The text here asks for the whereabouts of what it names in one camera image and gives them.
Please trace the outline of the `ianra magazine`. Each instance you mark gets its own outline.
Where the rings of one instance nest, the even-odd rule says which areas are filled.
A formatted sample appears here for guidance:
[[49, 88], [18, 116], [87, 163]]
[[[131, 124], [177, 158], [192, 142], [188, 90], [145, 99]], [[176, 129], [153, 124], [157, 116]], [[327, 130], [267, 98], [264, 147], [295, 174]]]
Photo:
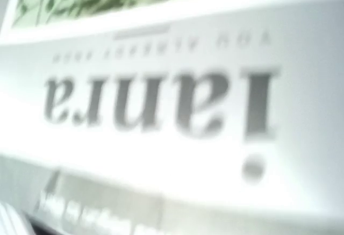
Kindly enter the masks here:
[[1, 234], [343, 234], [343, 0], [3, 33]]

